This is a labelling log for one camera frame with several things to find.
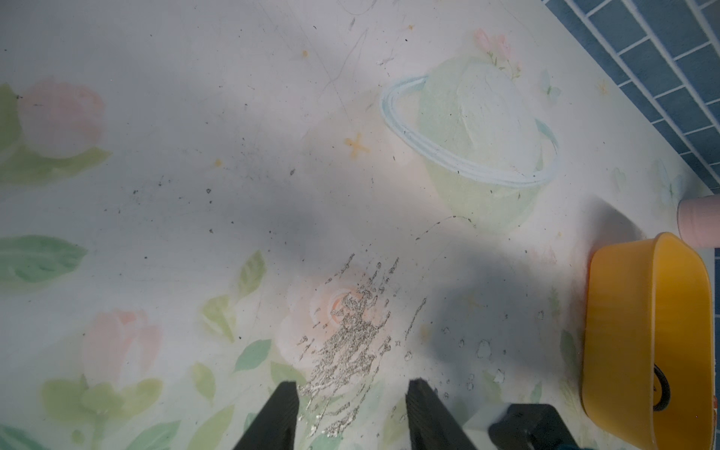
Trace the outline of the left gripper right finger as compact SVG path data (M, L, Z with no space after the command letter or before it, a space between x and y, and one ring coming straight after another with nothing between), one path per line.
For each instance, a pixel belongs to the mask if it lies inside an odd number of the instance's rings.
M405 399L412 450L476 450L425 380L410 380Z

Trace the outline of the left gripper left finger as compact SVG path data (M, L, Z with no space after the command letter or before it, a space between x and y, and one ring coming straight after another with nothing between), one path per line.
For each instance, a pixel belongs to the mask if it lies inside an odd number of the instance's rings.
M293 450L298 411L296 382L281 382L234 450Z

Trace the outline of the yellow plastic storage box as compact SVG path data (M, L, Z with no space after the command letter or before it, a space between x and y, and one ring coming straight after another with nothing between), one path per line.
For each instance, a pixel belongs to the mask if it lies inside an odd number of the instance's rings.
M714 307L701 257L680 238L598 249L590 262L581 399L639 449L712 449Z

